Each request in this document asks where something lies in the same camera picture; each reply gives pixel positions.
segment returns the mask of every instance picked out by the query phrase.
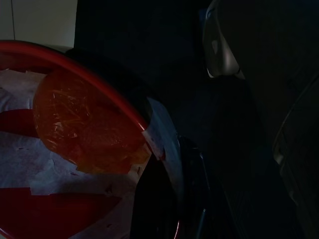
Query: red rim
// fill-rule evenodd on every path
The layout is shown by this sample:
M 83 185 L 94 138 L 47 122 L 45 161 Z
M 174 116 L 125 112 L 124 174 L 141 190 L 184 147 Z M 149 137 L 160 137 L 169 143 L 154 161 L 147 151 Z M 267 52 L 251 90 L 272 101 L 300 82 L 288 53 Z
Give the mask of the red rim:
M 97 76 L 95 73 L 67 58 L 62 53 L 58 53 L 40 45 L 21 41 L 0 41 L 0 52 L 30 55 L 54 63 L 71 71 L 95 86 L 104 95 L 108 96 L 110 100 L 113 101 L 113 103 L 116 104 L 141 131 L 144 131 L 147 128 L 147 123 L 142 116 L 112 86 L 110 86 L 107 82 L 104 82 L 101 77 Z

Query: orange translucent sheet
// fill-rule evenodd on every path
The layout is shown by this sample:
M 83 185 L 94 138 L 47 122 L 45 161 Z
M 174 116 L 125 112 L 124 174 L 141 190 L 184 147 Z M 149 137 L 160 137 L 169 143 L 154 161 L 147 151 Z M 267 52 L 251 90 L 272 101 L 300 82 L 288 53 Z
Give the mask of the orange translucent sheet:
M 139 129 L 78 76 L 57 70 L 33 100 L 36 131 L 45 146 L 87 173 L 128 173 L 149 157 Z

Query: dark fabric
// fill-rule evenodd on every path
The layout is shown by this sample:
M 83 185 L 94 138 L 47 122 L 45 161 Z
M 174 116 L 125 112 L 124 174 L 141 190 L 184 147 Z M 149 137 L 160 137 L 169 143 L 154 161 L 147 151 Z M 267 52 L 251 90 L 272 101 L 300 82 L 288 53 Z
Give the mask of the dark fabric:
M 271 143 L 300 92 L 318 77 L 318 9 L 316 0 L 222 0 L 218 8 Z

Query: white wall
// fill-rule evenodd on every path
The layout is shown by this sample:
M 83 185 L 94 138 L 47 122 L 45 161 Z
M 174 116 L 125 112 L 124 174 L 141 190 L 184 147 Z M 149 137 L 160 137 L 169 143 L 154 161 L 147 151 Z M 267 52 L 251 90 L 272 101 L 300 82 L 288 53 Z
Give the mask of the white wall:
M 77 0 L 12 0 L 12 10 L 10 3 L 0 0 L 0 39 L 13 39 L 14 33 L 16 40 L 74 46 Z
M 14 39 L 11 0 L 0 0 L 0 39 Z

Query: red surface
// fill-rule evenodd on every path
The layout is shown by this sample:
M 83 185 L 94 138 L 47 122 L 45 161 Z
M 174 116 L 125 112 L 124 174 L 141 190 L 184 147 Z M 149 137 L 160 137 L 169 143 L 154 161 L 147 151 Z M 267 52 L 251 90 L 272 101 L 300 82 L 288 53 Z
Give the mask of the red surface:
M 75 193 L 33 196 L 28 188 L 0 189 L 0 228 L 12 239 L 66 239 L 103 218 L 120 200 Z
M 71 59 L 65 57 L 63 54 L 56 51 L 50 50 L 36 44 L 31 44 L 22 41 L 0 41 L 0 58 L 2 55 L 8 56 L 10 54 L 22 54 L 30 56 L 31 59 L 36 58 L 37 62 L 35 64 L 40 64 L 39 67 L 48 67 L 57 69 L 58 66 L 73 72 L 74 74 L 80 76 L 85 81 L 89 82 L 97 89 L 101 91 L 102 94 L 108 96 L 108 98 L 118 106 L 130 119 L 131 121 L 141 130 L 144 131 L 147 128 L 147 123 L 143 117 L 131 106 L 131 104 L 121 96 L 116 90 L 114 90 L 109 84 L 103 81 L 100 77 L 86 69 L 84 66 L 72 61 Z
M 34 127 L 33 112 L 28 109 L 0 113 L 0 131 L 38 138 Z
M 140 131 L 147 128 L 144 119 L 116 90 L 61 53 L 27 42 L 0 41 L 0 69 L 6 68 L 45 74 L 63 68 L 108 96 Z M 30 110 L 1 113 L 0 130 L 36 136 Z M 68 238 L 106 215 L 119 200 L 89 194 L 32 196 L 27 188 L 0 189 L 0 232 L 15 239 Z

